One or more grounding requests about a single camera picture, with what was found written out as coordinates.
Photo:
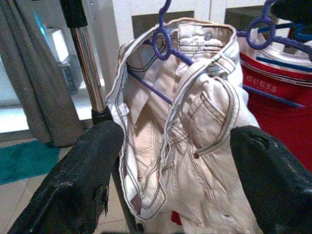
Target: teal bath mat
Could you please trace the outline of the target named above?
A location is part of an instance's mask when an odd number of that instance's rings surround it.
[[[59,160],[59,148],[38,141],[0,148],[0,185],[47,174]]]

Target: gray curtain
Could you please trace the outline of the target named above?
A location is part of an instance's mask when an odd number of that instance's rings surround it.
[[[83,127],[25,0],[0,0],[0,54],[33,137],[54,146],[75,143]]]

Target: white jeans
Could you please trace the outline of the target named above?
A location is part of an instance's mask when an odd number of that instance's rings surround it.
[[[167,202],[190,233],[261,233],[229,144],[233,127],[258,126],[240,88],[235,30],[194,19],[174,20],[166,28],[173,46],[195,63],[157,59],[151,46],[142,45],[153,28],[121,48],[107,101],[125,132],[120,153],[125,200],[143,220]],[[157,42],[165,51],[165,39]],[[128,75],[126,66],[173,104]]]

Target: red shirt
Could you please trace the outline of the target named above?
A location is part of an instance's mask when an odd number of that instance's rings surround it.
[[[240,56],[245,85],[305,106],[294,108],[249,92],[248,108],[261,129],[281,140],[312,172],[312,74],[272,68]]]

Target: guess logo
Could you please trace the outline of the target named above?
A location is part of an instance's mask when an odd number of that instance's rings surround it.
[[[260,79],[257,78],[253,78],[252,76],[247,76],[247,81],[253,83],[254,85],[256,85],[257,87],[263,89],[263,90],[270,90],[273,93],[277,92],[277,87],[273,86],[267,82],[264,82]]]

